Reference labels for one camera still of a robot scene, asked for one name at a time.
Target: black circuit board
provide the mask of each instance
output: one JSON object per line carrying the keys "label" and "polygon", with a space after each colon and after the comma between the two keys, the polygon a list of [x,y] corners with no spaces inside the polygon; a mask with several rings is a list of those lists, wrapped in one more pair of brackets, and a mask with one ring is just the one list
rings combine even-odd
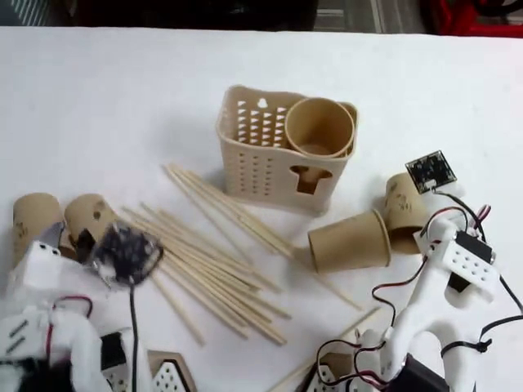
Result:
{"label": "black circuit board", "polygon": [[428,154],[405,166],[420,194],[457,180],[441,151]]}

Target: basket ventilation hole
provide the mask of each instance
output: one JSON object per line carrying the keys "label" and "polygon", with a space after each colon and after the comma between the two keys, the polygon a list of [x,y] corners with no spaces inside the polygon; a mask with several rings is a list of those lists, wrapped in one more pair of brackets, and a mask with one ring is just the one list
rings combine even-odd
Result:
{"label": "basket ventilation hole", "polygon": [[260,109],[266,109],[269,105],[267,104],[267,101],[265,98],[260,98],[258,101],[258,108]]}
{"label": "basket ventilation hole", "polygon": [[321,179],[333,176],[333,173],[321,167],[291,166],[290,170],[298,174],[296,191],[300,194],[314,194]]}

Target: paper cup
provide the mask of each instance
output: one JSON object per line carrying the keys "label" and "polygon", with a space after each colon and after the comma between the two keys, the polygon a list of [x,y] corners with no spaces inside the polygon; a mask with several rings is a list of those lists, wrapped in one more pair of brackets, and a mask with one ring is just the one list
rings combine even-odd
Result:
{"label": "paper cup", "polygon": [[391,262],[387,229],[376,210],[310,231],[309,244],[319,274]]}
{"label": "paper cup", "polygon": [[98,241],[107,226],[117,219],[118,216],[99,194],[83,194],[65,209],[65,220],[74,241],[78,241],[78,236],[85,229]]}
{"label": "paper cup", "polygon": [[407,254],[419,253],[413,234],[426,223],[427,209],[409,173],[391,177],[385,196],[385,225],[392,249]]}
{"label": "paper cup", "polygon": [[[24,257],[29,245],[57,222],[64,221],[60,204],[52,194],[26,194],[13,206],[13,247],[15,264]],[[74,247],[69,240],[69,231],[64,229],[59,247],[63,256],[76,259]]]}
{"label": "paper cup", "polygon": [[297,102],[285,119],[285,134],[292,149],[314,158],[345,154],[354,138],[351,114],[338,102],[306,98]]}

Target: plastic basket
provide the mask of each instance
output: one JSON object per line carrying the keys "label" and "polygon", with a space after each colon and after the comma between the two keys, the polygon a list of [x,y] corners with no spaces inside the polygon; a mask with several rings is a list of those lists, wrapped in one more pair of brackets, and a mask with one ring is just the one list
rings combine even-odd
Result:
{"label": "plastic basket", "polygon": [[[217,122],[226,173],[226,192],[247,202],[323,212],[347,160],[355,150],[357,111],[352,116],[352,143],[339,158],[312,158],[289,149],[284,124],[287,112],[306,98],[291,92],[260,91],[233,86],[225,94]],[[321,168],[325,178],[303,186],[303,168]]]}

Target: white table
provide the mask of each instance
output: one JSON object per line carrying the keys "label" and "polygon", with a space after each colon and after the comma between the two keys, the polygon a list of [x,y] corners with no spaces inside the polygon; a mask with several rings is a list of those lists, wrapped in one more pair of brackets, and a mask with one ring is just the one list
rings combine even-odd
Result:
{"label": "white table", "polygon": [[[498,267],[516,294],[523,278],[523,41],[348,33],[226,33],[148,29],[0,29],[0,251],[11,259],[11,209],[22,194],[46,191],[65,206],[86,192],[118,208],[145,200],[214,231],[159,170],[175,161],[221,178],[214,124],[227,87],[241,83],[350,101],[360,111],[357,153],[328,214],[263,210],[263,219],[297,245],[306,231],[369,209],[404,163],[442,149],[473,207],[491,203],[485,223]],[[253,209],[256,213],[262,210]],[[137,292],[141,339],[183,353],[202,391],[263,391],[310,357],[359,314],[278,256],[247,242],[261,270],[285,287],[270,296],[294,318],[277,320],[289,343],[255,332],[240,340],[179,287],[208,344],[198,347],[151,283]],[[332,277],[367,307],[369,290],[409,276],[415,256],[387,269]],[[401,308],[410,288],[390,290]],[[127,300],[121,298],[127,312]],[[385,327],[388,310],[382,321]],[[513,315],[502,294],[492,318]],[[492,332],[478,392],[521,388],[521,325]],[[422,356],[438,357],[423,338]]]}

